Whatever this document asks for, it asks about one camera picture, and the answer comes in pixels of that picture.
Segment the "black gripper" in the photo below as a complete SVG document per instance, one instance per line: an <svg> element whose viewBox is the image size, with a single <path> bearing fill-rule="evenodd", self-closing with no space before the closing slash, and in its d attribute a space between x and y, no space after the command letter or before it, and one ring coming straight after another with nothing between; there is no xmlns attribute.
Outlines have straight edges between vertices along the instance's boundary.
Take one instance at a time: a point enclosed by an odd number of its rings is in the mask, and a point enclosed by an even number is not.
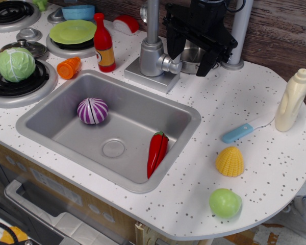
<svg viewBox="0 0 306 245"><path fill-rule="evenodd" d="M196 75L205 77L217 62L228 62L236 39L224 26L224 17L231 1L191 1L190 6L167 3L163 24L167 29L167 51L174 60L184 50L186 40L201 47L206 53Z"/></svg>

